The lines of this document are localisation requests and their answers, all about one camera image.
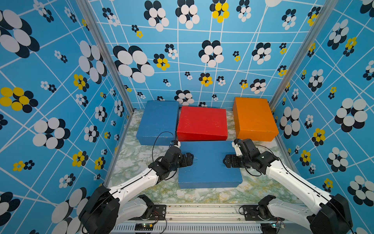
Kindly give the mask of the blue shoebox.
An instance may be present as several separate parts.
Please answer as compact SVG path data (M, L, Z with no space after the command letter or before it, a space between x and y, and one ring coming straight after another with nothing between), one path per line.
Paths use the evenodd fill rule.
M136 134L142 146L169 146L176 137L177 101L148 101Z
M235 153L231 141L186 141L183 154L194 155L193 164L178 170L181 189L236 188L243 182L239 168L227 168L223 160Z

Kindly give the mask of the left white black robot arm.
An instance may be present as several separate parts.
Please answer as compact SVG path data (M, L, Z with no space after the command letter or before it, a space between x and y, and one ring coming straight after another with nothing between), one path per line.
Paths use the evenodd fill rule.
M81 233L108 234L131 218L146 219L153 203L141 192L167 180L171 172L191 166L193 160L193 154L183 154L178 145L173 145L135 177L110 188L98 187L79 214Z

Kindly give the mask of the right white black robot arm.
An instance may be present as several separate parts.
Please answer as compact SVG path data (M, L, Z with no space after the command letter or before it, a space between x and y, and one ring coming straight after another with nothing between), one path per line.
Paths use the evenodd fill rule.
M314 234L346 234L353 231L349 203L340 194L330 193L316 187L288 168L271 151L261 153L251 139L235 139L235 154L226 155L223 163L227 168L252 168L266 175L292 192L304 205L287 203L273 195L258 202L257 209L244 214L258 216L262 220L286 219Z

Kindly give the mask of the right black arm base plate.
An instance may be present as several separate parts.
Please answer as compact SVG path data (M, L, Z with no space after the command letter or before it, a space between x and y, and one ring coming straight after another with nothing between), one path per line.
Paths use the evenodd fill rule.
M284 218L272 216L271 214L264 214L261 217L261 212L258 205L243 205L238 209L240 215L244 216L245 221L285 221Z

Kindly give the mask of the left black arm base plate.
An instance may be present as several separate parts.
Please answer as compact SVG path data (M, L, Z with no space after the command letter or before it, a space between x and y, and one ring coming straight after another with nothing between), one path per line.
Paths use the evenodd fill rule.
M152 208L148 208L141 217L134 217L134 218L131 218L130 220L136 220L136 221L138 220L151 220L151 221L165 220L166 211L167 211L166 205L156 204L156 205L153 205Z

